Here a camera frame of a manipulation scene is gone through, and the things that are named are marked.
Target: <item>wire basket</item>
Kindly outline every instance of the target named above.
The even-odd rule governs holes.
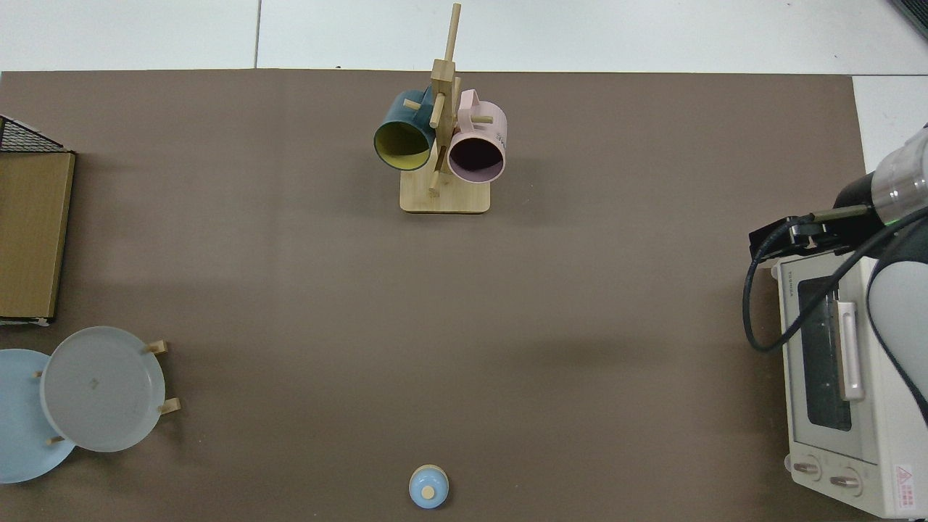
[[[0,116],[0,152],[67,152],[60,143],[48,139],[26,125]]]

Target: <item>pink mug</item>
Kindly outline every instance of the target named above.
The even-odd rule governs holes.
[[[489,183],[506,167],[506,114],[489,101],[480,101],[477,91],[461,93],[459,130],[448,146],[448,167],[470,183]]]

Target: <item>white plate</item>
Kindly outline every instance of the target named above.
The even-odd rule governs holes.
[[[0,484],[44,475],[71,454],[68,440],[48,446],[56,437],[39,399],[34,372],[45,368],[48,356],[32,350],[0,350]]]
[[[164,403],[164,374],[146,344],[109,326],[68,337],[42,375],[48,422],[81,448],[120,451],[145,438]]]

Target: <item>white floor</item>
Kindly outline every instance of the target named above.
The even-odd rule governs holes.
[[[462,71],[853,75],[868,170],[928,123],[928,39],[887,0],[460,1]],[[3,0],[0,71],[427,71],[450,11],[450,0]]]

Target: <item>blue lid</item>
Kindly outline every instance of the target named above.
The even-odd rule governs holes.
[[[448,498],[448,476],[436,465],[421,466],[409,479],[409,497],[423,509],[442,505]]]

